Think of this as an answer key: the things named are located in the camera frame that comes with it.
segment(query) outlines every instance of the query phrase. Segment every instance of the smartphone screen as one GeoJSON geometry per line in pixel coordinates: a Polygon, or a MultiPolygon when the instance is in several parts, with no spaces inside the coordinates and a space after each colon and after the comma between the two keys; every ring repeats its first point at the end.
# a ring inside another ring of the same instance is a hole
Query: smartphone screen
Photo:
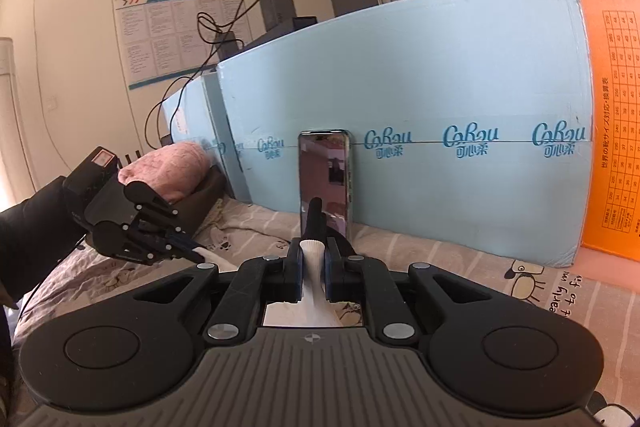
{"type": "Polygon", "coordinates": [[[322,199],[327,226],[349,237],[349,134],[343,130],[309,131],[298,136],[300,170],[300,233],[306,227],[311,199],[322,199]]]}

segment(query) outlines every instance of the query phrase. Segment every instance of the pink towel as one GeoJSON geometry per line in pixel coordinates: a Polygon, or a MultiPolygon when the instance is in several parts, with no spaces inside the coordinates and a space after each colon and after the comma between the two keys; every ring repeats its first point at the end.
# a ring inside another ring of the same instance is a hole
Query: pink towel
{"type": "Polygon", "coordinates": [[[211,166],[204,149],[195,142],[179,142],[145,154],[118,172],[123,185],[145,182],[169,203],[193,192],[211,166]]]}

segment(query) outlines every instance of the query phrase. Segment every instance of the black cable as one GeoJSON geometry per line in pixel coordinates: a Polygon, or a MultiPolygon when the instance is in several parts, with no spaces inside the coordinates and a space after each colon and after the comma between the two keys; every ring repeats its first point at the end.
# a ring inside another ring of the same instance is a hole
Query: black cable
{"type": "MultiPolygon", "coordinates": [[[[190,77],[188,77],[187,81],[186,81],[186,82],[184,83],[184,85],[182,86],[182,89],[180,90],[180,96],[178,97],[178,104],[176,105],[176,107],[175,107],[175,111],[174,111],[174,113],[172,114],[172,117],[171,117],[171,119],[170,119],[170,121],[169,121],[169,133],[170,133],[170,134],[171,134],[171,127],[172,127],[172,124],[173,124],[173,122],[174,122],[174,117],[175,117],[175,115],[176,115],[176,113],[177,113],[177,111],[178,111],[178,108],[180,107],[180,102],[182,101],[182,94],[183,94],[183,92],[184,92],[184,88],[187,86],[187,84],[189,84],[189,82],[191,82],[191,81],[192,81],[192,80],[197,76],[197,74],[199,74],[199,73],[200,73],[200,72],[205,68],[205,66],[207,65],[207,63],[208,63],[208,62],[209,62],[209,60],[211,59],[211,57],[212,57],[213,55],[215,55],[215,54],[216,54],[216,52],[218,51],[218,49],[220,48],[220,46],[225,42],[225,40],[226,40],[226,36],[228,36],[229,32],[231,31],[231,28],[233,27],[233,24],[234,24],[238,19],[240,19],[240,18],[244,17],[244,16],[247,14],[247,12],[248,12],[251,8],[253,8],[256,4],[258,4],[258,3],[260,2],[260,0],[255,0],[255,1],[251,4],[251,6],[249,6],[246,10],[244,10],[241,14],[239,14],[239,11],[240,11],[240,8],[241,8],[241,6],[242,6],[242,3],[243,3],[243,2],[244,2],[244,0],[240,0],[240,2],[238,3],[238,8],[236,9],[236,14],[234,15],[234,18],[231,20],[231,22],[228,22],[227,24],[222,25],[222,26],[219,26],[219,25],[215,22],[215,20],[213,19],[213,17],[212,17],[210,14],[207,14],[207,13],[205,13],[205,12],[199,12],[199,13],[198,13],[198,15],[196,16],[196,22],[198,23],[198,25],[197,25],[197,27],[198,27],[198,34],[200,35],[200,38],[201,38],[204,42],[210,43],[210,42],[206,41],[206,40],[202,37],[202,34],[200,33],[200,25],[202,24],[202,22],[201,22],[201,20],[200,20],[201,18],[206,18],[206,20],[207,20],[208,22],[211,22],[211,23],[212,23],[216,28],[218,28],[217,30],[213,30],[212,28],[209,28],[208,26],[205,26],[207,29],[212,30],[212,31],[215,31],[216,33],[221,34],[221,33],[222,33],[222,31],[220,31],[220,30],[221,30],[222,28],[227,27],[227,26],[230,26],[230,28],[229,28],[229,29],[228,29],[228,31],[225,33],[225,35],[223,36],[222,40],[220,41],[220,44],[218,45],[218,47],[217,47],[215,50],[213,49],[213,44],[212,44],[212,49],[211,49],[211,52],[210,52],[210,54],[209,54],[209,57],[207,57],[207,60],[205,60],[205,61],[202,63],[202,65],[201,65],[201,66],[200,66],[200,67],[195,71],[195,73],[193,73],[190,77]]],[[[148,126],[149,118],[151,118],[151,115],[152,115],[153,111],[154,111],[154,110],[155,110],[155,108],[157,107],[157,108],[158,108],[158,112],[157,112],[157,114],[156,114],[156,131],[158,132],[158,140],[160,140],[160,136],[159,136],[159,135],[160,135],[160,132],[159,132],[160,106],[161,106],[161,105],[164,103],[164,101],[166,100],[166,96],[167,96],[167,94],[168,94],[169,90],[171,89],[171,87],[172,87],[172,86],[173,86],[173,85],[174,85],[178,80],[180,80],[180,79],[182,79],[182,78],[185,78],[185,77],[184,77],[184,76],[178,77],[178,78],[176,78],[176,79],[175,79],[175,80],[174,80],[174,81],[169,85],[169,87],[165,90],[164,95],[162,96],[162,99],[160,100],[160,102],[156,103],[156,105],[154,105],[154,107],[152,107],[152,108],[151,108],[151,110],[149,110],[149,113],[146,115],[146,119],[145,119],[145,128],[144,128],[144,129],[145,129],[145,130],[144,130],[144,134],[145,134],[145,141],[146,141],[146,144],[147,144],[151,149],[153,149],[153,150],[156,150],[157,148],[156,148],[156,147],[154,147],[154,146],[152,146],[152,145],[149,143],[148,136],[147,136],[147,133],[146,133],[146,128],[147,128],[147,126],[148,126]]]]}
{"type": "MultiPolygon", "coordinates": [[[[82,243],[82,241],[84,241],[84,238],[86,237],[86,234],[84,234],[81,238],[80,241],[78,241],[75,246],[74,249],[71,251],[73,252],[74,250],[76,250],[82,243]]],[[[62,263],[67,256],[64,256],[62,259],[58,259],[58,262],[56,263],[56,265],[53,267],[53,269],[51,270],[53,272],[53,270],[55,270],[60,263],[62,263]]],[[[20,320],[22,319],[22,316],[24,315],[24,312],[27,310],[27,306],[29,305],[29,303],[31,302],[31,298],[33,298],[34,295],[36,295],[36,292],[40,289],[40,286],[42,286],[42,283],[44,283],[47,280],[48,275],[42,280],[40,281],[38,284],[36,284],[36,287],[33,289],[33,291],[31,292],[31,294],[29,295],[29,298],[27,299],[27,302],[24,303],[24,306],[22,306],[22,309],[20,310],[20,314],[18,315],[18,321],[16,322],[19,323],[20,320]]]]}

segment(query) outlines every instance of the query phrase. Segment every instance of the ribbed gray panel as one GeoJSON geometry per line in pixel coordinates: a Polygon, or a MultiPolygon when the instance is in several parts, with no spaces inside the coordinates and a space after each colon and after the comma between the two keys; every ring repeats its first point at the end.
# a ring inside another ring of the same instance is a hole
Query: ribbed gray panel
{"type": "Polygon", "coordinates": [[[593,427],[598,423],[581,410],[535,421],[478,412],[437,386],[413,351],[374,343],[364,328],[260,328],[242,346],[207,351],[189,380],[156,402],[111,415],[79,415],[41,406],[22,425],[593,427]],[[320,338],[311,338],[314,333],[320,338]]]}

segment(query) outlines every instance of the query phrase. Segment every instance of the light blue cardboard box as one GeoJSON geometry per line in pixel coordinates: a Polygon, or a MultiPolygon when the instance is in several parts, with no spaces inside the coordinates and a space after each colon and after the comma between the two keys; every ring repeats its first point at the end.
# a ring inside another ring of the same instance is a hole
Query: light blue cardboard box
{"type": "MultiPolygon", "coordinates": [[[[167,124],[174,114],[178,99],[180,91],[162,104],[167,124]]],[[[245,203],[251,202],[226,119],[216,73],[202,74],[187,84],[170,132],[174,142],[190,140],[199,143],[212,162],[225,173],[234,197],[245,203]]]]}
{"type": "Polygon", "coordinates": [[[218,74],[254,203],[297,212],[298,134],[344,128],[356,222],[572,263],[592,153],[579,0],[401,0],[218,74]]]}

